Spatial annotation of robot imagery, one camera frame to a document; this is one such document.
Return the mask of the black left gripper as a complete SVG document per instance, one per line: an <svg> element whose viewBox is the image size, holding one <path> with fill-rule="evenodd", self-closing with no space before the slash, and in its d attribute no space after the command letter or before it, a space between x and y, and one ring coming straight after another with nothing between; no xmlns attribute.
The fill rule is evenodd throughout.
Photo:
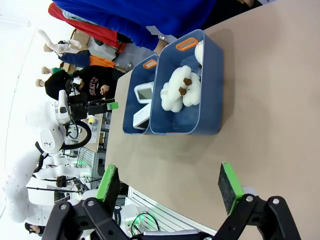
<svg viewBox="0 0 320 240"><path fill-rule="evenodd" d="M71 98L68 99L70 114L74 120L86 119L88 114L104 114L106 112L116 110L118 109L118 102L115 101L115 98L92 100L90 103L99 104L90 105L87 107L88 103L86 101Z"/></svg>

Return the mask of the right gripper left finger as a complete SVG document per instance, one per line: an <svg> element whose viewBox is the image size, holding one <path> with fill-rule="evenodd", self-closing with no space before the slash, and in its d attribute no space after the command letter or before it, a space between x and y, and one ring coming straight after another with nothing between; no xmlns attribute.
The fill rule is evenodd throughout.
<svg viewBox="0 0 320 240"><path fill-rule="evenodd" d="M43 240L79 240L85 230L94 230L101 240L128 240L129 237L112 218L121 190L118 168L109 165L95 197L76 205L57 202L50 213Z"/></svg>

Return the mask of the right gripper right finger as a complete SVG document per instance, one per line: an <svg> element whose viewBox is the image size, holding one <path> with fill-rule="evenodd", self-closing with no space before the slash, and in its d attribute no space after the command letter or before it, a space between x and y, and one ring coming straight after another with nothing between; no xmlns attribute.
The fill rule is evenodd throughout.
<svg viewBox="0 0 320 240"><path fill-rule="evenodd" d="M255 226L264 240L300 240L298 228L281 196L268 200L246 193L230 163L222 163L217 185L228 217L214 240L237 240L246 226Z"/></svg>

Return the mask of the person's left hand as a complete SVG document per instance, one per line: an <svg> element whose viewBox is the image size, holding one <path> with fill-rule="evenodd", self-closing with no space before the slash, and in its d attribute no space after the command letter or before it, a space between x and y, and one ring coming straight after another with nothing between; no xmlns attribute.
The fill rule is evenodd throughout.
<svg viewBox="0 0 320 240"><path fill-rule="evenodd" d="M168 44L169 44L169 43L166 42L165 40L159 39L159 40L158 40L158 43L157 43L157 46L155 47L154 51L155 51L157 54L160 54L161 51L162 51Z"/></svg>

